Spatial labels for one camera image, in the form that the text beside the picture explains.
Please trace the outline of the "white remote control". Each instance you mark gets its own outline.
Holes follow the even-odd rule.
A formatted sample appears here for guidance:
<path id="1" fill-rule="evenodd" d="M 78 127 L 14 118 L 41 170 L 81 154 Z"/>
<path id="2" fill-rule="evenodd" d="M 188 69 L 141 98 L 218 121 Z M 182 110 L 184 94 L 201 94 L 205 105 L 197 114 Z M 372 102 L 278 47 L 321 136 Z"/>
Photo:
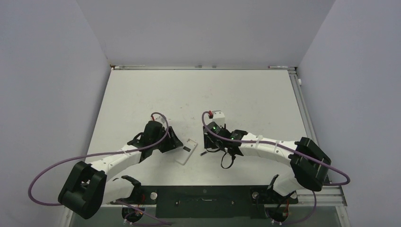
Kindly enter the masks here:
<path id="1" fill-rule="evenodd" d="M 196 141 L 188 139 L 183 144 L 183 147 L 176 152 L 174 157 L 175 162 L 184 166 L 197 148 L 197 146 L 198 143 Z"/>

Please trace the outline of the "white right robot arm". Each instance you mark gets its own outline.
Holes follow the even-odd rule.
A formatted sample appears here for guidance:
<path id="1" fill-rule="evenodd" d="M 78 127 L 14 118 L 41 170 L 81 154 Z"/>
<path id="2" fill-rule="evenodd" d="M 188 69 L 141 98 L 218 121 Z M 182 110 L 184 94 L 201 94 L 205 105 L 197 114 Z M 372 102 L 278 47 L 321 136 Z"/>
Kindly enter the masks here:
<path id="1" fill-rule="evenodd" d="M 298 189 L 319 192 L 323 188 L 331 160 L 310 138 L 273 140 L 243 130 L 230 132 L 215 122 L 203 126 L 203 132 L 205 148 L 223 150 L 232 159 L 236 156 L 266 158 L 292 169 L 289 174 L 276 176 L 273 186 L 267 189 L 272 202 L 280 202 Z"/>

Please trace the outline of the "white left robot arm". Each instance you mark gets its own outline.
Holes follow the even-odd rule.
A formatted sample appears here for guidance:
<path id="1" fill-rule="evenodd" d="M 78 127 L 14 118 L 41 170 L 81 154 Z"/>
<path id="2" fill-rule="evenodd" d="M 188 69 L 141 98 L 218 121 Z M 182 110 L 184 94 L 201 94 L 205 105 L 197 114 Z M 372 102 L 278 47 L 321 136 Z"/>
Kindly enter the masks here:
<path id="1" fill-rule="evenodd" d="M 143 132 L 127 142 L 121 154 L 91 163 L 76 163 L 59 193 L 58 202 L 84 219 L 94 216 L 102 205 L 119 199 L 136 203 L 141 197 L 141 183 L 122 175 L 122 171 L 143 162 L 154 150 L 165 153 L 181 147 L 183 143 L 171 126 L 149 121 Z"/>

